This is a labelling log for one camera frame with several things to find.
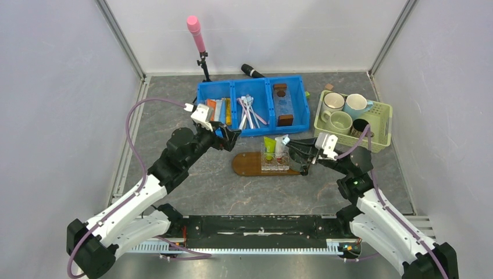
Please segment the white toothpaste tube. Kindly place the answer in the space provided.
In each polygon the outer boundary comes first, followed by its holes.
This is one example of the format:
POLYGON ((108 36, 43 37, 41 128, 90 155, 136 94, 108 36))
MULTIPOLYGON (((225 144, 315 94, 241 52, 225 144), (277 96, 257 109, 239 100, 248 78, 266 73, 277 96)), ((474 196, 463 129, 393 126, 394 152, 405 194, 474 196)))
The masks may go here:
POLYGON ((285 139, 288 138, 288 134, 275 137, 276 146, 274 149, 274 155, 277 160, 283 159, 288 154, 288 148, 285 145, 285 139))

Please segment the green toothpaste tube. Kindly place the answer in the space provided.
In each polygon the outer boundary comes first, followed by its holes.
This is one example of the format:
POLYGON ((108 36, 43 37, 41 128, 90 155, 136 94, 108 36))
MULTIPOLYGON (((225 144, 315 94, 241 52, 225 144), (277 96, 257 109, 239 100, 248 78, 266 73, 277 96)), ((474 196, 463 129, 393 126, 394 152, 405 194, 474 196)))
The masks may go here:
POLYGON ((269 137, 263 137, 263 139, 265 146, 265 159, 267 161, 271 161, 275 156, 276 140, 269 137))

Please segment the clear acrylic toothbrush holder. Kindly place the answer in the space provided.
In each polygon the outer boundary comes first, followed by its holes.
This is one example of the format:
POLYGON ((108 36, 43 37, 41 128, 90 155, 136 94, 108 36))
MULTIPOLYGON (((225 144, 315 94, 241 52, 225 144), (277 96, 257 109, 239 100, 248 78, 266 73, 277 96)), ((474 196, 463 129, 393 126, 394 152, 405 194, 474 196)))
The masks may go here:
POLYGON ((260 172, 262 174, 286 173, 290 169, 288 148, 283 147, 281 152, 268 152, 265 144, 260 149, 260 172))

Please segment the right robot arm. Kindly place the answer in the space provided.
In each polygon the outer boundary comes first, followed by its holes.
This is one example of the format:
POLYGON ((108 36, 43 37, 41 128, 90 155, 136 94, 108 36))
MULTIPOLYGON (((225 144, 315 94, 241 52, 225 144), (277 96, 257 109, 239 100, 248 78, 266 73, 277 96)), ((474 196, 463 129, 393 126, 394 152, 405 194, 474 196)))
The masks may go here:
POLYGON ((416 227, 385 197, 373 173, 371 151, 355 145, 346 152, 336 150, 337 137, 321 133, 316 138, 283 144, 301 161, 301 174, 320 164, 344 177, 338 189, 350 205, 336 214, 336 230, 343 237, 367 242, 386 259, 402 278, 458 278, 458 260, 453 247, 439 244, 416 227))

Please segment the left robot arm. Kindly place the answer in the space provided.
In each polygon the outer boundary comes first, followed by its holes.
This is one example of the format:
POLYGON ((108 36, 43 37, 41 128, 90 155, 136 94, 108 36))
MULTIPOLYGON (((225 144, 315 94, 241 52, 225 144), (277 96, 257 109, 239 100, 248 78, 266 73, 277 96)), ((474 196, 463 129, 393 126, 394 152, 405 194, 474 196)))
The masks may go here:
POLYGON ((159 159, 144 171, 142 179, 114 204, 86 222, 73 220, 67 227, 67 274, 70 278, 100 278, 115 261, 138 244, 166 234, 181 233, 183 222, 171 208, 155 210, 139 221, 136 217, 176 189, 189 168, 210 148, 231 151, 241 130, 213 121, 203 127, 178 128, 159 159))

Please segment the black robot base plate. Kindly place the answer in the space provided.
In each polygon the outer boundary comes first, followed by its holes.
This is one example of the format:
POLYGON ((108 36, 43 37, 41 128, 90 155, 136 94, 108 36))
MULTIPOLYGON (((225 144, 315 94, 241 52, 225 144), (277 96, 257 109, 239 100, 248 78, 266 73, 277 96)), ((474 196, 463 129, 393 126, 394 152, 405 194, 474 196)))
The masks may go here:
POLYGON ((323 215, 172 215, 160 234, 188 249, 308 249, 327 241, 360 247, 361 238, 335 216, 323 215))

